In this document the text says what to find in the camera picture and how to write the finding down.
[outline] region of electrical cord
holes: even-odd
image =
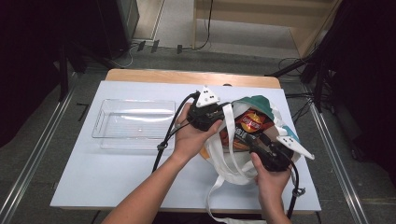
[[[319,212],[315,212],[315,214],[317,214],[318,223],[319,223],[319,224],[321,224],[321,217],[320,217],[320,213],[319,213]]]
[[[207,44],[207,42],[209,41],[209,37],[210,37],[210,22],[212,19],[212,9],[213,9],[213,0],[210,1],[209,19],[207,22],[207,38],[206,38],[205,43],[201,47],[198,47],[198,48],[194,48],[194,49],[193,48],[184,48],[184,49],[199,50],[199,49],[203,49],[204,46]]]
[[[280,60],[280,61],[277,63],[277,68],[278,68],[279,70],[282,70],[282,68],[280,67],[280,65],[281,65],[283,62],[285,62],[286,60],[294,60],[294,63],[297,63],[297,62],[300,61],[301,59],[298,59],[298,58],[284,58],[284,59]],[[297,76],[299,76],[299,75],[301,74],[301,72],[298,70],[298,68],[296,68],[296,69],[294,69],[294,70],[296,70],[299,74],[286,74],[286,76],[289,76],[289,77],[297,77]]]
[[[290,200],[290,205],[289,205],[289,209],[288,209],[288,213],[287,213],[287,217],[289,219],[291,219],[291,215],[293,213],[294,210],[294,205],[296,203],[296,200],[298,197],[300,197],[301,195],[305,194],[305,189],[299,189],[299,185],[300,185],[300,177],[298,174],[298,170],[296,165],[294,164],[294,162],[281,150],[277,149],[277,152],[279,152],[280,154],[282,154],[285,158],[287,158],[291,164],[291,167],[293,168],[294,174],[295,174],[295,182],[294,184],[294,189],[292,191],[292,196],[291,196],[291,200]]]
[[[136,45],[136,44],[137,44],[137,43],[132,43],[131,46],[129,46],[129,48],[128,48],[127,50],[131,49],[131,47],[133,47],[133,46]],[[116,57],[112,58],[111,60],[117,60],[117,59],[119,59],[122,55],[125,54],[125,52],[126,52],[127,50],[121,51],[119,55],[117,55]]]
[[[100,212],[101,212],[101,210],[98,210],[98,211],[95,213],[95,216],[93,217],[93,219],[92,219],[92,221],[91,221],[91,224],[94,224],[94,223],[95,223],[95,221],[96,221],[96,219],[98,218]]]
[[[131,65],[134,62],[134,58],[132,57],[131,51],[132,51],[132,49],[134,49],[134,48],[136,48],[138,46],[139,46],[139,44],[133,43],[131,45],[131,47],[129,48],[128,53],[129,53],[129,56],[131,57],[131,61],[128,64],[121,65],[119,63],[116,63],[114,60],[111,60],[111,62],[113,62],[115,65],[119,66],[120,68],[127,68],[129,65]]]
[[[158,148],[158,154],[157,154],[157,158],[155,159],[154,165],[153,165],[153,167],[152,167],[152,173],[154,173],[154,171],[157,170],[158,164],[160,163],[160,160],[161,160],[161,156],[163,155],[163,151],[168,147],[168,141],[169,141],[169,139],[170,139],[177,131],[179,131],[180,129],[182,129],[182,128],[186,127],[187,125],[189,125],[189,123],[187,123],[187,124],[185,124],[185,125],[183,125],[183,126],[181,126],[181,127],[177,127],[177,128],[175,128],[175,129],[173,129],[172,127],[174,127],[174,125],[175,125],[175,121],[176,121],[176,119],[177,119],[177,117],[178,117],[178,114],[180,113],[180,111],[181,111],[181,109],[183,108],[184,104],[186,104],[187,101],[190,100],[190,98],[197,97],[197,96],[199,96],[199,94],[200,94],[200,92],[197,91],[197,92],[195,92],[195,93],[192,93],[192,94],[188,95],[188,96],[181,102],[180,106],[178,107],[177,112],[175,113],[175,115],[174,115],[174,117],[173,117],[173,119],[172,119],[172,121],[171,121],[171,124],[169,125],[168,132],[166,133],[165,138],[164,138],[163,141],[157,146],[157,148]]]
[[[334,113],[334,108],[332,106],[332,91],[331,91],[331,89],[329,89],[328,92],[329,92],[329,94],[326,94],[326,93],[321,94],[320,103],[322,104],[322,107],[324,109],[327,109],[327,110],[331,111],[332,113]],[[314,103],[315,96],[314,96],[313,92],[288,93],[285,95],[286,95],[287,99],[300,98],[300,97],[307,98],[307,102],[303,105],[303,107],[300,108],[294,115],[291,116],[294,119],[293,123],[295,125],[297,123],[297,121],[299,120],[299,118],[301,118],[303,115],[305,115],[306,113],[309,112],[308,106],[310,106]]]
[[[205,26],[205,30],[209,33],[209,29],[207,28],[207,25],[206,25],[206,19],[204,19],[204,26]],[[212,48],[212,42],[210,41],[209,38],[207,40],[208,40],[208,43],[209,43],[209,48],[207,50],[210,50]]]

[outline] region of table surface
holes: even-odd
[[[221,86],[224,83],[233,86]],[[157,153],[156,148],[143,154],[133,149],[104,149],[101,148],[103,139],[92,137],[92,130],[105,99],[172,100],[178,107],[188,94],[200,91],[203,84],[207,84],[220,96],[222,102],[230,102],[246,95],[266,96],[278,107],[283,121],[295,132],[285,94],[274,77],[158,70],[110,70],[95,94],[50,206],[64,209],[111,209],[150,175]],[[255,87],[248,87],[250,84],[254,84]],[[171,151],[172,147],[170,144],[167,150]],[[318,195],[305,158],[301,157],[296,166],[300,173],[300,187],[306,189],[306,194],[297,200],[295,212],[320,211]],[[161,210],[205,212],[205,197],[217,176],[209,162],[200,155],[194,157],[177,176]],[[285,209],[289,206],[292,188],[293,185],[289,182],[282,196]],[[224,183],[211,196],[211,206],[214,212],[259,214],[257,194],[255,184],[236,186]]]

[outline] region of white strap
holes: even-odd
[[[233,141],[233,135],[235,133],[232,105],[228,104],[228,105],[224,106],[223,111],[224,111],[226,118],[224,119],[225,122],[223,122],[221,127],[224,127],[225,125],[227,125],[227,131],[229,132],[229,134],[228,134],[229,140],[231,137],[231,140],[229,142],[231,143]],[[231,166],[231,167],[228,166],[228,164],[230,164],[230,163],[227,163],[226,158],[224,157],[224,151],[222,149],[222,144],[221,144],[219,134],[212,135],[206,141],[206,143],[207,143],[206,148],[208,149],[207,152],[209,153],[209,157],[213,161],[213,165],[219,175],[222,175],[228,182],[237,184],[237,185],[246,185],[247,183],[250,182],[250,179],[247,179],[245,176],[240,174],[242,171],[239,169],[239,167],[235,168],[235,166],[234,166],[235,159],[234,158],[232,158],[233,166]]]
[[[247,180],[251,180],[254,176],[248,176],[240,167],[239,164],[236,162],[235,156],[233,154],[233,137],[235,134],[235,120],[233,115],[233,107],[231,105],[226,105],[223,108],[224,113],[224,120],[227,125],[227,132],[228,132],[228,148],[230,151],[231,159],[233,160],[233,165],[235,166],[238,173]]]
[[[214,217],[212,215],[212,212],[210,211],[210,205],[209,205],[210,194],[216,189],[219,189],[223,183],[224,183],[224,178],[221,175],[219,175],[215,185],[213,185],[212,189],[209,191],[206,197],[206,211],[213,219],[215,219],[217,222],[224,222],[227,224],[266,224],[267,223],[264,220],[244,220],[244,219],[233,219],[229,217],[224,217],[224,218]]]

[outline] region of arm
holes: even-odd
[[[177,124],[187,123],[190,105],[185,104],[176,120]],[[111,211],[103,223],[152,223],[178,172],[198,154],[206,139],[217,132],[220,124],[221,121],[218,120],[205,133],[191,125],[180,129],[176,133],[175,150],[172,155]]]
[[[291,223],[285,215],[282,203],[282,192],[289,181],[291,170],[269,172],[256,153],[251,153],[251,159],[257,170],[256,182],[259,185],[259,202],[263,217],[268,224]]]

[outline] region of clear plastic container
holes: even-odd
[[[175,108],[173,101],[104,100],[92,137],[102,138],[101,148],[156,153],[175,115]],[[167,150],[173,149],[171,141]]]

